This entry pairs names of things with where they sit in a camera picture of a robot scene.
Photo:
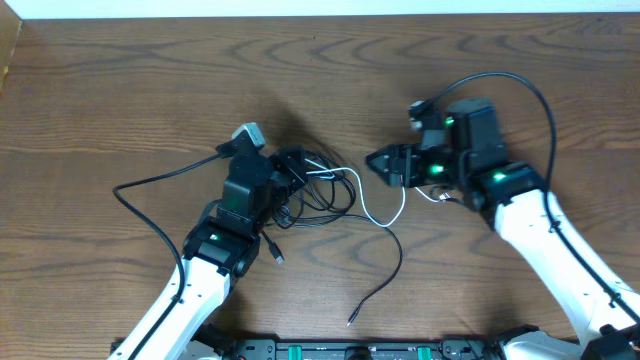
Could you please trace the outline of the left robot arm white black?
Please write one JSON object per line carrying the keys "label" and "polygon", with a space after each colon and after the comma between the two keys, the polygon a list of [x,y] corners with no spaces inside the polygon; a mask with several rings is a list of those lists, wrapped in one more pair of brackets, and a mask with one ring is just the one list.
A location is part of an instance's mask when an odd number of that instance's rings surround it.
{"label": "left robot arm white black", "polygon": [[251,267],[266,222],[307,181],[300,146],[269,157],[255,149],[236,151],[222,198],[207,205],[161,295],[110,357],[179,358]]}

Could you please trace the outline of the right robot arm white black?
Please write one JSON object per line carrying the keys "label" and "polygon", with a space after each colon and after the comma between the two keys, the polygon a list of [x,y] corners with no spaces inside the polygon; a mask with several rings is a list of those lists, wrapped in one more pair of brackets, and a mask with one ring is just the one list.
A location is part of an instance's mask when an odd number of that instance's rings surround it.
{"label": "right robot arm white black", "polygon": [[639,295],[598,256],[567,219],[542,177],[508,158],[496,109],[487,98],[454,102],[446,111],[416,102],[410,121],[417,144],[392,144],[365,163],[387,185],[426,185],[462,192],[460,204],[479,213],[515,248],[554,296],[577,342],[534,326],[500,335],[486,349],[494,359],[636,359]]}

